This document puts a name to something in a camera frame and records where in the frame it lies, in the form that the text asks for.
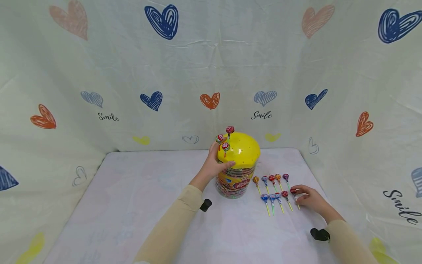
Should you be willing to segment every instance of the white fabric backdrop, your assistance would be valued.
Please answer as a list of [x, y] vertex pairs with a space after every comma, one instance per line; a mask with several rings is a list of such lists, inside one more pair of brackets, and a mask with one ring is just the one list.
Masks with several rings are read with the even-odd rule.
[[[176, 33], [144, 10], [170, 4]], [[1, 263], [42, 263], [106, 153], [205, 149], [227, 125], [298, 148], [373, 250], [420, 262], [418, 0], [0, 6]], [[389, 8], [400, 19], [379, 36]]]

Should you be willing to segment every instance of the hand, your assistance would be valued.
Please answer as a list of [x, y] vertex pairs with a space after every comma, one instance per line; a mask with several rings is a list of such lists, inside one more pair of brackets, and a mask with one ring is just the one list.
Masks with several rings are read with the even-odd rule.
[[342, 216], [329, 203], [327, 203], [317, 190], [306, 185], [295, 185], [292, 189], [297, 190], [296, 194], [304, 193], [304, 195], [298, 197], [296, 203], [308, 207], [320, 214], [327, 224], [337, 219], [344, 221]]
[[208, 157], [207, 159], [205, 159], [205, 162], [202, 165], [201, 170], [199, 170], [198, 174], [189, 183], [190, 185], [195, 186], [201, 191], [203, 191], [205, 187], [208, 185], [208, 183], [210, 182], [210, 180], [212, 180], [222, 170], [228, 169], [236, 164], [234, 161], [229, 161], [226, 163], [218, 163], [217, 162], [218, 146], [219, 145], [217, 142], [214, 142], [211, 145], [208, 151]]

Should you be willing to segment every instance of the yellow heart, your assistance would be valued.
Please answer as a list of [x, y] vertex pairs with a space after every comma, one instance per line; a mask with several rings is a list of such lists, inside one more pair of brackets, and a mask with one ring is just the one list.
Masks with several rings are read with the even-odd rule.
[[274, 142], [277, 139], [279, 139], [280, 136], [281, 136], [280, 133], [275, 134], [275, 135], [268, 133], [268, 134], [265, 135], [265, 139], [268, 140], [269, 142]]
[[147, 136], [143, 136], [142, 138], [138, 138], [137, 136], [134, 136], [133, 140], [136, 143], [139, 143], [139, 144], [142, 144], [142, 145], [145, 145], [145, 146], [149, 145], [149, 137], [147, 137]]
[[398, 264], [397, 261], [392, 259], [389, 255], [385, 252], [385, 246], [382, 243], [381, 239], [374, 237], [369, 244], [369, 250], [371, 251], [372, 255], [378, 261], [379, 264]]
[[18, 260], [16, 260], [16, 264], [28, 264], [35, 259], [35, 257], [41, 252], [44, 247], [44, 234], [42, 232], [36, 234], [34, 238], [32, 238], [31, 244], [26, 252], [24, 252]]

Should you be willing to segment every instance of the yellow dome lid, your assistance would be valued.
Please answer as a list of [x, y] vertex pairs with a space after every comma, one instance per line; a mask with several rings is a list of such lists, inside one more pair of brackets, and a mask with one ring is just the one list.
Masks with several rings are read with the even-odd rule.
[[217, 158], [222, 162], [235, 161], [236, 165], [232, 167], [233, 169], [251, 168], [261, 155], [258, 142], [245, 133], [233, 132], [230, 134], [228, 143], [230, 149], [226, 152], [226, 156], [224, 157], [224, 150], [220, 147]]

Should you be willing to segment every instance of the orange heart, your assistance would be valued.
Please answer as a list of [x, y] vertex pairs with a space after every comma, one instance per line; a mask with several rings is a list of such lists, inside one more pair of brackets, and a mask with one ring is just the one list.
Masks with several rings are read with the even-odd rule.
[[56, 120], [54, 120], [53, 115], [51, 112], [47, 109], [47, 107], [43, 106], [42, 104], [38, 105], [38, 110], [41, 113], [41, 116], [39, 115], [33, 115], [31, 116], [31, 122], [32, 124], [45, 129], [56, 129]]
[[373, 123], [368, 121], [369, 113], [363, 112], [360, 114], [359, 120], [357, 122], [357, 132], [356, 136], [363, 136], [373, 128]]
[[334, 6], [326, 5], [315, 14], [315, 10], [309, 7], [302, 18], [302, 30], [307, 38], [311, 38], [312, 35], [322, 28], [327, 23], [331, 16], [334, 14]]
[[215, 109], [220, 102], [220, 93], [215, 93], [212, 95], [212, 98], [210, 98], [209, 95], [203, 94], [200, 97], [201, 102], [203, 105], [205, 105], [206, 108], [209, 109]]
[[54, 5], [49, 8], [51, 17], [59, 26], [87, 41], [88, 18], [84, 6], [77, 0], [70, 0], [68, 10], [66, 13]]

